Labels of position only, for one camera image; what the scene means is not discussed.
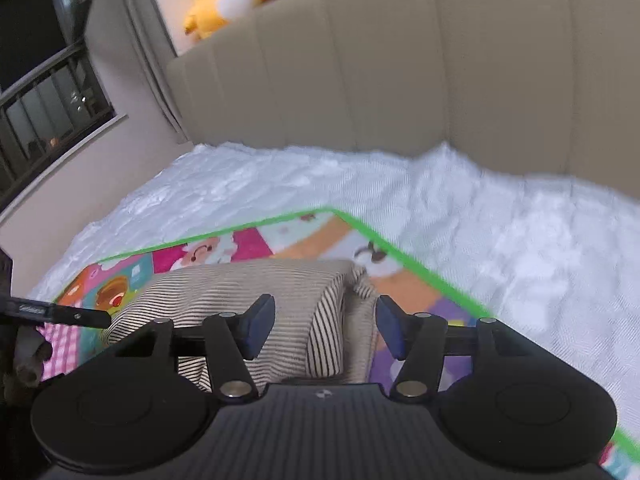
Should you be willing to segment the left hand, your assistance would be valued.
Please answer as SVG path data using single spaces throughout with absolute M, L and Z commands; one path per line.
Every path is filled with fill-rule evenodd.
M 1 403 L 26 402 L 42 381 L 52 346 L 30 325 L 1 326 Z

